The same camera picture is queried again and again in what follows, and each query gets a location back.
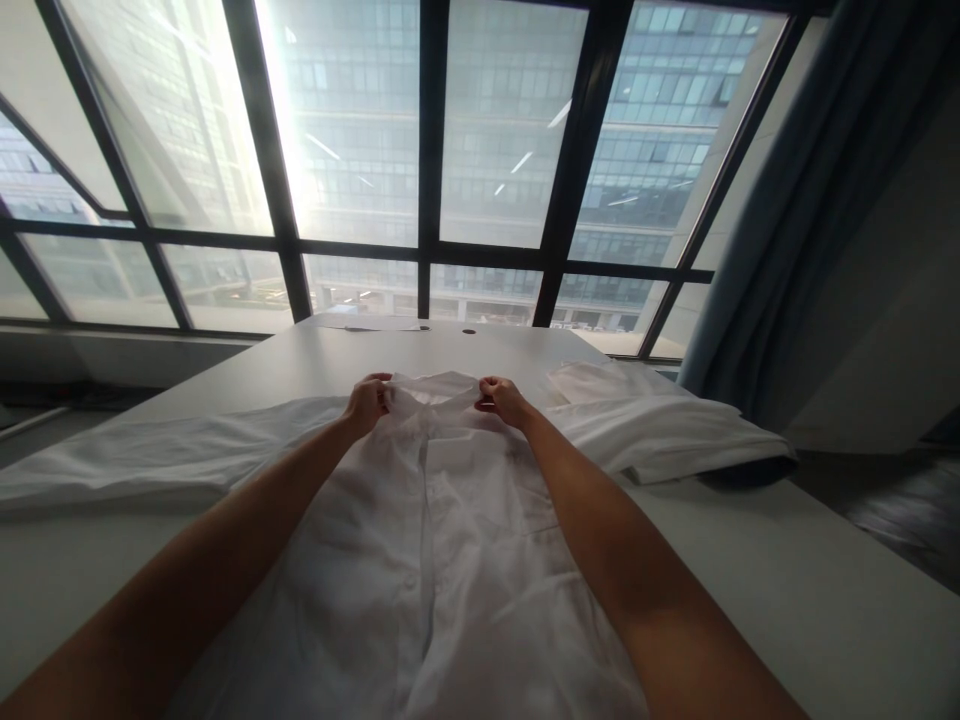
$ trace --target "person's left hand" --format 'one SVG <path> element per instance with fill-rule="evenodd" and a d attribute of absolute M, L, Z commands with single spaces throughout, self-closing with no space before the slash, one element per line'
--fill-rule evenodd
<path fill-rule="evenodd" d="M 384 400 L 387 386 L 383 383 L 392 377 L 390 373 L 373 373 L 353 386 L 343 419 L 357 439 L 373 430 L 377 421 L 389 412 Z"/>

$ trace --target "person's right hand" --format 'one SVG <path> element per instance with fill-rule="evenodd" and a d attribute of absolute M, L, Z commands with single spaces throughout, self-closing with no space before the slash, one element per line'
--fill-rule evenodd
<path fill-rule="evenodd" d="M 483 397 L 474 403 L 480 412 L 494 413 L 507 425 L 524 432 L 524 427 L 536 417 L 537 411 L 520 394 L 517 386 L 506 378 L 485 377 L 480 380 Z"/>

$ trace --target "glass pane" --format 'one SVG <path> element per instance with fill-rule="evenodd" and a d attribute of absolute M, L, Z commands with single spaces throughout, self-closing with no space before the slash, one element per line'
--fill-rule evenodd
<path fill-rule="evenodd" d="M 600 352 L 636 355 L 667 283 L 564 275 L 550 327 L 572 330 Z"/>
<path fill-rule="evenodd" d="M 416 247 L 418 0 L 257 0 L 300 235 Z"/>
<path fill-rule="evenodd" d="M 5 0 L 0 94 L 107 210 L 126 210 L 33 0 Z"/>
<path fill-rule="evenodd" d="M 537 248 L 587 11 L 452 0 L 440 239 Z"/>
<path fill-rule="evenodd" d="M 102 220 L 10 121 L 0 115 L 0 200 L 15 218 L 124 225 Z"/>
<path fill-rule="evenodd" d="M 276 253 L 164 245 L 194 327 L 274 334 L 293 325 Z"/>
<path fill-rule="evenodd" d="M 0 317 L 47 319 L 40 303 L 3 252 L 0 252 Z"/>
<path fill-rule="evenodd" d="M 650 357 L 682 360 L 700 320 L 700 311 L 710 292 L 709 285 L 688 283 L 680 289 L 677 301 L 667 316 L 667 322 L 653 344 Z"/>
<path fill-rule="evenodd" d="M 800 39 L 800 44 L 793 53 L 793 57 L 790 58 L 790 64 L 787 65 L 783 79 L 777 85 L 770 106 L 764 113 L 760 127 L 757 128 L 757 134 L 754 135 L 750 147 L 747 148 L 747 154 L 744 156 L 743 162 L 733 178 L 733 183 L 731 183 L 730 189 L 720 204 L 720 210 L 710 226 L 703 246 L 693 261 L 694 269 L 716 270 L 720 267 L 720 260 L 727 249 L 730 234 L 736 229 L 740 221 L 740 214 L 753 192 L 753 186 L 763 169 L 774 139 L 780 132 L 793 98 L 796 97 L 797 91 L 803 84 L 807 71 L 813 63 L 813 58 L 820 47 L 820 41 L 828 22 L 827 18 L 810 19 L 810 23 Z"/>
<path fill-rule="evenodd" d="M 314 312 L 417 316 L 417 264 L 304 255 Z"/>
<path fill-rule="evenodd" d="M 634 3 L 571 259 L 676 265 L 784 22 Z"/>
<path fill-rule="evenodd" d="M 140 243 L 49 235 L 23 239 L 75 319 L 177 326 Z"/>
<path fill-rule="evenodd" d="M 430 319 L 532 325 L 542 280 L 539 270 L 433 265 Z"/>
<path fill-rule="evenodd" d="M 273 228 L 219 0 L 64 0 L 151 224 Z"/>

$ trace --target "white wall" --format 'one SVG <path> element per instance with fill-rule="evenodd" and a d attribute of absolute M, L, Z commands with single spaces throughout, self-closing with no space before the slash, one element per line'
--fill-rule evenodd
<path fill-rule="evenodd" d="M 169 388 L 253 341 L 0 327 L 0 381 Z"/>
<path fill-rule="evenodd" d="M 897 453 L 960 404 L 960 90 L 868 217 L 779 374 L 799 447 Z"/>

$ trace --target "hand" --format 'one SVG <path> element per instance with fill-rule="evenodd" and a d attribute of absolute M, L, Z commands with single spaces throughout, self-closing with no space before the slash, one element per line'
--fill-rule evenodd
<path fill-rule="evenodd" d="M 357 440 L 373 430 L 377 421 L 389 412 L 384 401 L 387 386 L 383 383 L 391 377 L 390 373 L 373 373 L 353 386 L 343 421 Z"/>
<path fill-rule="evenodd" d="M 506 378 L 485 377 L 480 381 L 483 397 L 474 403 L 480 412 L 491 412 L 500 416 L 510 427 L 524 432 L 524 427 L 537 416 L 537 411 L 520 394 L 517 386 Z"/>

